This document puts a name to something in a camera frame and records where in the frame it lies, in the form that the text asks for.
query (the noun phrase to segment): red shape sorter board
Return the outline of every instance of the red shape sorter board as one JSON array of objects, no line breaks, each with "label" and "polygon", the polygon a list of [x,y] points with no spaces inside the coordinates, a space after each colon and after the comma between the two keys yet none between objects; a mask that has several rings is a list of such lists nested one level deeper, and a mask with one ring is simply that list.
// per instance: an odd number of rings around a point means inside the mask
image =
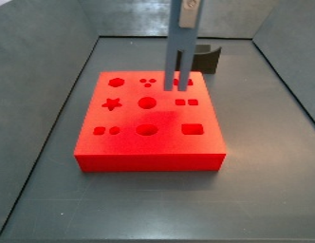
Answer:
[{"label": "red shape sorter board", "polygon": [[219,170],[226,150],[199,72],[185,92],[162,71],[103,72],[74,156],[84,172]]}]

